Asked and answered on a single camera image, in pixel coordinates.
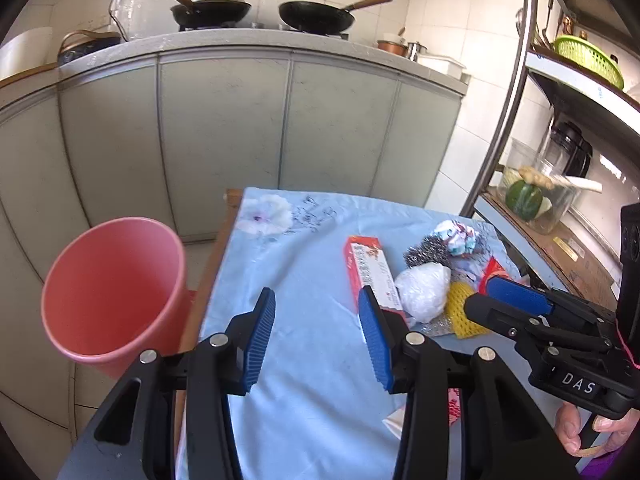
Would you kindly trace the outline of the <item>person's right hand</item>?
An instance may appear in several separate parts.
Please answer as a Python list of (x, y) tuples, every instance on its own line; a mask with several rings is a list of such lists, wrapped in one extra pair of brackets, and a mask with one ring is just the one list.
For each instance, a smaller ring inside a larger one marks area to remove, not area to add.
[(582, 440), (579, 437), (579, 431), (582, 429), (582, 420), (578, 409), (573, 404), (564, 403), (562, 408), (556, 412), (554, 431), (563, 448), (570, 456), (600, 457), (621, 448), (634, 431), (638, 420), (638, 410), (630, 410), (619, 420), (608, 419), (598, 415), (591, 427), (599, 434), (608, 434), (608, 440), (596, 446), (593, 451), (587, 451), (582, 447)]

